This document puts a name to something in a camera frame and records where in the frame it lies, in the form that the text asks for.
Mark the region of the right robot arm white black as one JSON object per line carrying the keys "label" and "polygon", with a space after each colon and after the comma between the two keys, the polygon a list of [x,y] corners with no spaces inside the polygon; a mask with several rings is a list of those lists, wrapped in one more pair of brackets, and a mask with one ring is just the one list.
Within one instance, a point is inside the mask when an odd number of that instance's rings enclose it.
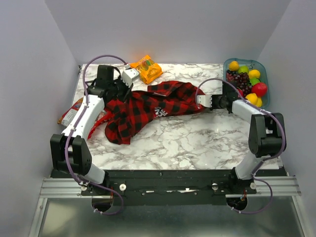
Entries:
{"label": "right robot arm white black", "polygon": [[249,152],[235,167],[236,176],[227,181],[228,190],[237,194],[245,188],[244,180],[252,179],[264,162],[278,158],[286,149],[284,118],[240,98],[239,92],[226,81],[223,93],[211,96],[211,109],[227,109],[250,125]]}

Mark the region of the red black plaid shirt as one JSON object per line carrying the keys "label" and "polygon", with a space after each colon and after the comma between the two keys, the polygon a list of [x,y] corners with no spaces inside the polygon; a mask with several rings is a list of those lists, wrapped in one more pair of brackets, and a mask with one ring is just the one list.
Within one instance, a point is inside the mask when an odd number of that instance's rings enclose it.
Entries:
{"label": "red black plaid shirt", "polygon": [[113,99],[105,106],[112,114],[105,136],[111,143],[129,145],[131,138],[154,119],[200,113],[205,107],[197,106],[195,94],[205,93],[190,82],[171,80],[149,85],[147,91],[134,90],[125,102]]}

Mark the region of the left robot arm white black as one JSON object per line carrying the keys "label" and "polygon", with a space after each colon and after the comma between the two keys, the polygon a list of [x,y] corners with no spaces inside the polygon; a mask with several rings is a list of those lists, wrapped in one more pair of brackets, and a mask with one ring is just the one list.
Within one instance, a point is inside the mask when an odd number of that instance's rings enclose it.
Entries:
{"label": "left robot arm white black", "polygon": [[125,66],[118,77],[114,66],[100,65],[91,85],[85,85],[82,104],[70,124],[61,134],[50,139],[53,167],[73,175],[78,182],[90,182],[93,190],[104,195],[109,191],[106,172],[92,163],[86,143],[91,129],[107,103],[113,99],[124,102],[131,95],[133,81],[139,77],[136,69]]}

